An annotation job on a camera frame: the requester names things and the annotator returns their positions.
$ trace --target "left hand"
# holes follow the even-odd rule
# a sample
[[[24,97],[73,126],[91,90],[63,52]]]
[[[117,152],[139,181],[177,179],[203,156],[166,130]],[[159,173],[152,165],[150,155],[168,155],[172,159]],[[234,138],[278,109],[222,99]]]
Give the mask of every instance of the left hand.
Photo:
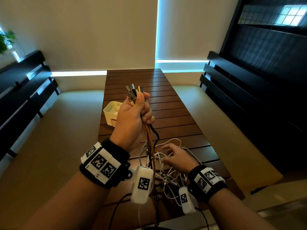
[[[154,123],[151,108],[145,101],[149,97],[149,93],[138,92],[134,106],[126,99],[118,111],[116,126],[110,140],[127,152],[131,152],[141,143],[146,133],[143,122]]]

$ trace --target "right hand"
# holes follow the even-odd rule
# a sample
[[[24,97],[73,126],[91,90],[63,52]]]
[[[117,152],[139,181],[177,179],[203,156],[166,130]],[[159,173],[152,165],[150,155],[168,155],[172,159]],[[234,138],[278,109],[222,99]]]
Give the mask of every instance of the right hand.
[[[167,150],[168,154],[173,152],[171,156],[164,157],[162,162],[169,164],[179,173],[188,175],[192,169],[199,165],[185,150],[173,143],[166,144],[161,149]]]

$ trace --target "white container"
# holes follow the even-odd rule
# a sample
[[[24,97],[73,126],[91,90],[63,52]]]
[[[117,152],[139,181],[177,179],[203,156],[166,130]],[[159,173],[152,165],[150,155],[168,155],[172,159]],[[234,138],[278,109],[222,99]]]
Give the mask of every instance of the white container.
[[[106,118],[106,123],[108,125],[115,127],[117,113],[121,105],[122,102],[112,101],[103,109],[104,116]]]

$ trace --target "wristband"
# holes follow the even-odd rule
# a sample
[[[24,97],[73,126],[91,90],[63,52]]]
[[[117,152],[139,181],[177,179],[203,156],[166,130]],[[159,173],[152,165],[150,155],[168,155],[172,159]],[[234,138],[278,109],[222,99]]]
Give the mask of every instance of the wristband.
[[[81,157],[79,169],[93,183],[110,189],[131,176],[129,157],[128,152],[107,138]]]
[[[196,166],[189,173],[189,192],[199,201],[208,204],[210,198],[223,188],[225,180],[213,169],[205,165]]]

